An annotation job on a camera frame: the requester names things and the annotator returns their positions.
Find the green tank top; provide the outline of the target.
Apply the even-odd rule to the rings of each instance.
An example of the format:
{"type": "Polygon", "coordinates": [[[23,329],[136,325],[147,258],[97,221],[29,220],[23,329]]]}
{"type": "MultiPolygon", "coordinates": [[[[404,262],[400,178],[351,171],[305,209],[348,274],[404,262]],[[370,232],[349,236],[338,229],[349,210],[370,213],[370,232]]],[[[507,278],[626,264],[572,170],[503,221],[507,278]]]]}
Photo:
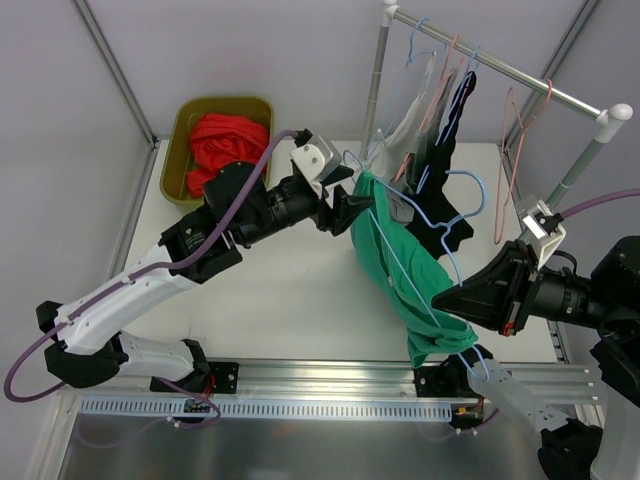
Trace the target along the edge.
{"type": "Polygon", "coordinates": [[[433,297],[453,281],[419,241],[392,220],[383,184],[364,172],[354,194],[374,199],[350,227],[356,257],[404,323],[412,365],[421,366],[430,355],[459,354],[473,347],[478,336],[471,327],[431,306],[433,297]]]}

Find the red tank top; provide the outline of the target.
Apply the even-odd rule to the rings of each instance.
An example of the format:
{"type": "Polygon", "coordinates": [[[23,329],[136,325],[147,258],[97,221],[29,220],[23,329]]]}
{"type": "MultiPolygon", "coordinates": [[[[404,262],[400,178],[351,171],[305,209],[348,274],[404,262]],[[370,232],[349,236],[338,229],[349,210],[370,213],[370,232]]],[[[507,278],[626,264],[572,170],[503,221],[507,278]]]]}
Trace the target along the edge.
{"type": "Polygon", "coordinates": [[[195,162],[195,169],[186,174],[189,195],[202,197],[204,184],[234,161],[256,164],[269,141],[269,130],[244,116],[217,113],[202,116],[189,137],[195,162]]]}

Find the blue hanger of black top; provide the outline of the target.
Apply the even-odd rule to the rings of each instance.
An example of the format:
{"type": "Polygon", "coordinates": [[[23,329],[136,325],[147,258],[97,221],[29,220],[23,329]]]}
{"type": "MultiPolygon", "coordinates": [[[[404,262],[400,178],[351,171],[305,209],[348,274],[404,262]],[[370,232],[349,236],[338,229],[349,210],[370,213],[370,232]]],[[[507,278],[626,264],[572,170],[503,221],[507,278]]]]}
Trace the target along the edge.
{"type": "Polygon", "coordinates": [[[433,106],[426,115],[426,126],[420,127],[418,145],[410,168],[414,192],[426,194],[440,191],[451,169],[456,147],[456,135],[469,96],[477,84],[476,68],[468,61],[455,89],[459,67],[443,71],[433,98],[433,106]]]}

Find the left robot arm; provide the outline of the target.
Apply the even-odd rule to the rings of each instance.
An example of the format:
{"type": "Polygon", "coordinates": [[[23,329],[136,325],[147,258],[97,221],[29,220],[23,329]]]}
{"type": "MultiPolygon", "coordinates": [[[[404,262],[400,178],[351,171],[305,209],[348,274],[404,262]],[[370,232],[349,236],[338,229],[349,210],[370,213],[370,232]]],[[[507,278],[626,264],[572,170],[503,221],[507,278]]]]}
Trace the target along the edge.
{"type": "Polygon", "coordinates": [[[348,194],[341,181],[352,176],[339,166],[321,181],[318,191],[298,167],[267,189],[258,179],[230,224],[194,263],[177,265],[205,245],[254,170],[235,161],[204,185],[202,206],[165,230],[160,240],[129,270],[73,304],[45,301],[36,309],[39,328],[52,332],[44,351],[49,373],[82,389],[116,376],[148,377],[155,392],[173,385],[193,393],[210,387],[212,373],[196,340],[174,343],[136,337],[125,328],[165,300],[204,284],[239,264],[249,248],[286,228],[310,219],[320,231],[342,234],[374,204],[371,196],[348,194]]]}

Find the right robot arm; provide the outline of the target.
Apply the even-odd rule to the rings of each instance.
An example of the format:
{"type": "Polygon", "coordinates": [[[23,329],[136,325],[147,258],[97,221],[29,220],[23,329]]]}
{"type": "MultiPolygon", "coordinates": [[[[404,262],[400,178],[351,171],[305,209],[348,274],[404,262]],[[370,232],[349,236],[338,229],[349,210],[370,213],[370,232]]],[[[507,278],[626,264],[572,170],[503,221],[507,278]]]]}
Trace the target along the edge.
{"type": "Polygon", "coordinates": [[[510,375],[487,350],[446,373],[448,388],[489,400],[537,449],[549,479],[636,479],[639,476],[639,239],[620,239],[590,277],[541,265],[523,241],[460,286],[432,299],[435,309],[503,336],[530,317],[597,332],[590,351],[607,390],[605,424],[588,426],[549,406],[510,375]]]}

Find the white tank top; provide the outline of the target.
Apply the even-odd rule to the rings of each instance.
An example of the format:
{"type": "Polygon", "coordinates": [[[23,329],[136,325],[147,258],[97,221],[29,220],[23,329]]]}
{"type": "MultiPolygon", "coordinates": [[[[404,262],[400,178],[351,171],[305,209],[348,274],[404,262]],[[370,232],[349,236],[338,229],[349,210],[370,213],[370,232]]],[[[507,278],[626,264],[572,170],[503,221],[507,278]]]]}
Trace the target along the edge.
{"type": "Polygon", "coordinates": [[[366,169],[383,181],[396,175],[416,140],[430,102],[429,89],[438,56],[435,51],[412,54],[383,98],[382,114],[374,121],[361,155],[366,169]]]}

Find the blue hanger of white top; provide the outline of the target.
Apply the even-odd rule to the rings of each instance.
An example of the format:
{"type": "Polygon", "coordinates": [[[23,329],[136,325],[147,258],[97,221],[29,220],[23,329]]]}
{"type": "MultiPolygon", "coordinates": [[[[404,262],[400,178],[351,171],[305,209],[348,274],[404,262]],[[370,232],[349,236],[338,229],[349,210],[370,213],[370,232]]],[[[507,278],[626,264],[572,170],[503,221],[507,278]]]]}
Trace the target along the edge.
{"type": "Polygon", "coordinates": [[[438,53],[418,27],[405,39],[388,20],[378,32],[367,97],[360,154],[371,165],[402,123],[415,98],[423,94],[438,53]]]}

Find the pink hanger of grey top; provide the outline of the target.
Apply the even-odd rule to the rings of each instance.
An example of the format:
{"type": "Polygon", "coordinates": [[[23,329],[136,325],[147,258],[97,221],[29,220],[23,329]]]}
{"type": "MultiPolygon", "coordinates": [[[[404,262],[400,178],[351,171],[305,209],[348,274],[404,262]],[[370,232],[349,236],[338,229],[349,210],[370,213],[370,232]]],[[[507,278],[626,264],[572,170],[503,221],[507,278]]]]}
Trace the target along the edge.
{"type": "Polygon", "coordinates": [[[433,77],[433,70],[437,59],[437,54],[431,52],[430,59],[424,74],[423,84],[420,87],[418,95],[407,110],[405,117],[398,127],[390,136],[386,153],[390,160],[395,160],[397,168],[391,180],[399,182],[405,175],[406,170],[418,150],[419,142],[423,139],[432,128],[435,129],[435,135],[440,133],[440,122],[444,113],[444,107],[449,98],[451,84],[456,79],[459,67],[448,68],[448,62],[451,51],[457,45],[459,36],[453,37],[451,45],[448,47],[444,63],[431,95],[428,95],[428,89],[433,77]]]}

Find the olive green plastic basket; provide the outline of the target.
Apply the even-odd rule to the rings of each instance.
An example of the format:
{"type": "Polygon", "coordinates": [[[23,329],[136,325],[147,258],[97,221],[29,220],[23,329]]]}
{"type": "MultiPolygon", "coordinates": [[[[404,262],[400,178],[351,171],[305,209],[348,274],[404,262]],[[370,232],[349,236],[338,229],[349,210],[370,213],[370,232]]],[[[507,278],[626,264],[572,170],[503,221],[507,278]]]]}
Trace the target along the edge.
{"type": "Polygon", "coordinates": [[[160,177],[160,191],[165,199],[189,212],[202,203],[202,196],[192,197],[187,188],[187,174],[197,167],[189,145],[190,134],[205,114],[240,115],[274,133],[272,105],[255,96],[204,96],[187,101],[176,113],[173,130],[160,177]]]}

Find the white metal clothes rack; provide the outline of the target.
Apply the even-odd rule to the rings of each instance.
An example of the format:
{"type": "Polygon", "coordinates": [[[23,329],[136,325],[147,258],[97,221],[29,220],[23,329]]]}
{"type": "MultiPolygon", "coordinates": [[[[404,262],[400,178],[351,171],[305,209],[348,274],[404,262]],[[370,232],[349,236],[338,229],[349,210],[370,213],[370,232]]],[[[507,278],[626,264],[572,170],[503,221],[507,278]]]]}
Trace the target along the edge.
{"type": "Polygon", "coordinates": [[[540,95],[544,99],[554,101],[595,122],[598,126],[597,134],[590,140],[583,152],[547,198],[549,206],[559,206],[566,194],[575,185],[576,181],[603,147],[608,144],[625,123],[633,117],[633,108],[628,104],[619,103],[609,108],[598,109],[551,85],[552,77],[558,73],[560,66],[564,60],[566,60],[572,48],[577,44],[587,24],[594,18],[596,11],[602,4],[601,1],[584,1],[582,3],[557,45],[551,60],[547,63],[544,73],[540,78],[536,78],[477,46],[463,40],[456,40],[452,35],[433,25],[430,21],[412,16],[408,11],[401,8],[396,1],[383,1],[381,3],[380,26],[371,73],[371,83],[364,115],[361,152],[365,153],[367,151],[368,142],[373,136],[373,126],[389,31],[392,23],[398,21],[412,28],[415,32],[419,32],[444,45],[453,47],[454,50],[530,89],[534,96],[540,95]]]}

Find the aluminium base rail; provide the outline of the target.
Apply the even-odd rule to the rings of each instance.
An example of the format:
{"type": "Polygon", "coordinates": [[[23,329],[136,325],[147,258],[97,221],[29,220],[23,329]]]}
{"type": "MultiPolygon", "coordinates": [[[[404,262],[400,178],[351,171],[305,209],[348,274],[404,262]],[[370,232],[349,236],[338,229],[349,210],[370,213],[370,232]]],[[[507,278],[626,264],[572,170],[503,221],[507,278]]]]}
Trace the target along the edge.
{"type": "MultiPolygon", "coordinates": [[[[408,399],[426,387],[438,362],[418,370],[397,361],[216,360],[212,393],[274,398],[408,399]]],[[[507,363],[507,372],[551,404],[596,404],[598,375],[587,366],[507,363]]]]}

